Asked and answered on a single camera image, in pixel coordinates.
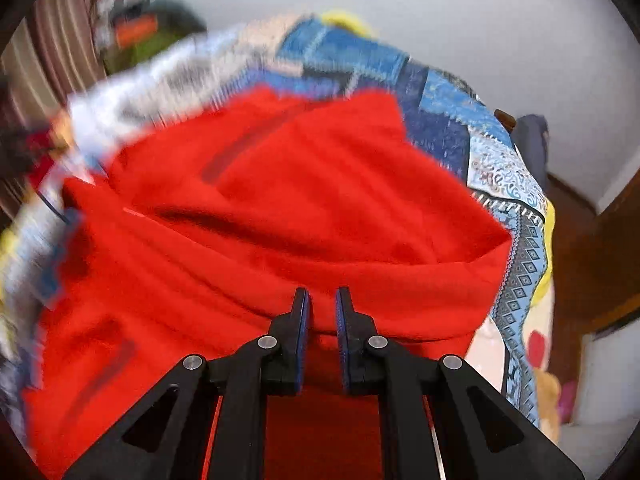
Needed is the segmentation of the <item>red and orange plush toy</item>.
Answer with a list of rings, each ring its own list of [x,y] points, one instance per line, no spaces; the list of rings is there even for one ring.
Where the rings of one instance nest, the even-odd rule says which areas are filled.
[[[27,181],[35,190],[38,188],[53,164],[75,145],[70,114],[62,108],[50,120],[47,128],[37,130],[27,137],[27,146],[35,159],[27,171]]]

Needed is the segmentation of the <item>white cabinet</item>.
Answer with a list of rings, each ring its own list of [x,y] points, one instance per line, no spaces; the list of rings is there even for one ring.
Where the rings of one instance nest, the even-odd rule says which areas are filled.
[[[639,422],[639,321],[582,337],[574,411],[560,449],[587,479],[612,466]]]

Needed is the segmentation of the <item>red striped hoodie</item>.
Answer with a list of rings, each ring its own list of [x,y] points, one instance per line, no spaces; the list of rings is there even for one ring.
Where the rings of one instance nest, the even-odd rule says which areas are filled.
[[[311,101],[260,88],[151,132],[106,174],[68,179],[80,220],[26,392],[42,472],[61,478],[191,353],[228,356],[306,288],[305,382],[268,405],[270,479],[381,477],[378,404],[344,393],[335,296],[421,356],[465,354],[509,232],[412,146],[393,96]]]

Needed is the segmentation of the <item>clutter pile with green bag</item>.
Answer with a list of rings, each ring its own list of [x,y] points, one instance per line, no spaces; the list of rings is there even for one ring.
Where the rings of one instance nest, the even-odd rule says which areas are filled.
[[[109,75],[206,31],[205,22],[183,0],[98,0],[94,14],[93,44]]]

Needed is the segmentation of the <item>brown wooden door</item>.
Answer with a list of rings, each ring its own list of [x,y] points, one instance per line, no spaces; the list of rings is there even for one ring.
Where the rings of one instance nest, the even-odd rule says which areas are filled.
[[[639,177],[600,214],[556,177],[547,195],[555,208],[549,370],[565,384],[578,378],[582,336],[639,297]]]

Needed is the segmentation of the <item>striped brown curtain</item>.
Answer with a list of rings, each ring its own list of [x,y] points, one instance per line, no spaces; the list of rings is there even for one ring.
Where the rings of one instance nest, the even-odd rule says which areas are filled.
[[[105,76],[93,47],[98,0],[1,0],[1,135],[40,129]]]

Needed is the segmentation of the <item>yellow pillow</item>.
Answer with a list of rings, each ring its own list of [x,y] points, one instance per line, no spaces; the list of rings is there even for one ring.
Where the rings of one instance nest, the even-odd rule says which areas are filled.
[[[328,26],[338,27],[362,38],[374,38],[372,28],[356,14],[344,10],[329,10],[320,14],[320,20]]]

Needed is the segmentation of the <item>grey-blue cloth on chair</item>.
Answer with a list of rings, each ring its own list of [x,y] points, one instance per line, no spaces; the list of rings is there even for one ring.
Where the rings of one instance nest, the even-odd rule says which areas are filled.
[[[548,186],[549,127],[541,115],[528,114],[516,120],[511,140],[524,164],[543,191]]]

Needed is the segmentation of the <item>blue patchwork bedspread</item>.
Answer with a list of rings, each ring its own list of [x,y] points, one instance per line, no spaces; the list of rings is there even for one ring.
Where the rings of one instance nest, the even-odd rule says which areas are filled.
[[[193,35],[70,95],[58,121],[63,155],[1,237],[1,411],[13,431],[25,432],[21,395],[32,383],[32,336],[40,306],[58,288],[54,262],[72,227],[62,208],[62,181],[88,177],[146,126],[221,106],[258,84],[312,98],[373,87],[389,91],[409,141],[459,178],[511,232],[506,273],[470,361],[540,425],[537,376],[546,361],[533,357],[529,311],[552,311],[554,210],[523,150],[457,76],[370,39],[333,14],[284,14]]]

